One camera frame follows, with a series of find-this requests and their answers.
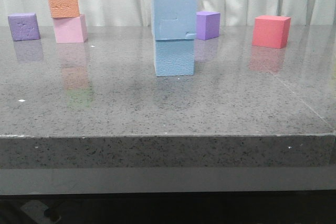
cube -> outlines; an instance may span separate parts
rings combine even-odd
[[[290,17],[263,15],[255,18],[253,46],[283,48],[287,44]]]
[[[197,0],[152,0],[156,40],[195,39]]]
[[[40,39],[36,13],[14,13],[8,16],[13,41]]]
[[[52,18],[79,17],[78,0],[48,0]]]
[[[196,38],[207,40],[218,37],[220,22],[220,13],[197,12]]]
[[[156,76],[187,76],[194,74],[194,40],[155,40]]]
[[[84,14],[75,18],[54,18],[53,21],[57,43],[80,43],[88,39]]]

light blue foam block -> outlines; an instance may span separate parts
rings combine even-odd
[[[194,74],[194,40],[155,40],[156,76],[189,76]]]
[[[156,40],[195,39],[197,0],[152,0]]]

red foam block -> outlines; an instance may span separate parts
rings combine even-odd
[[[283,48],[287,44],[290,17],[262,15],[255,18],[253,46]]]

purple foam block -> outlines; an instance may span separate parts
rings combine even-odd
[[[14,13],[8,16],[13,41],[40,39],[36,13]]]
[[[207,40],[219,36],[220,13],[197,12],[196,39]]]

pink cube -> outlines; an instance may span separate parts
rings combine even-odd
[[[88,39],[85,15],[74,18],[53,18],[57,43],[81,43]]]
[[[207,40],[219,36],[220,13],[196,13],[196,39]]]
[[[283,48],[287,44],[290,17],[259,16],[255,18],[253,46]]]

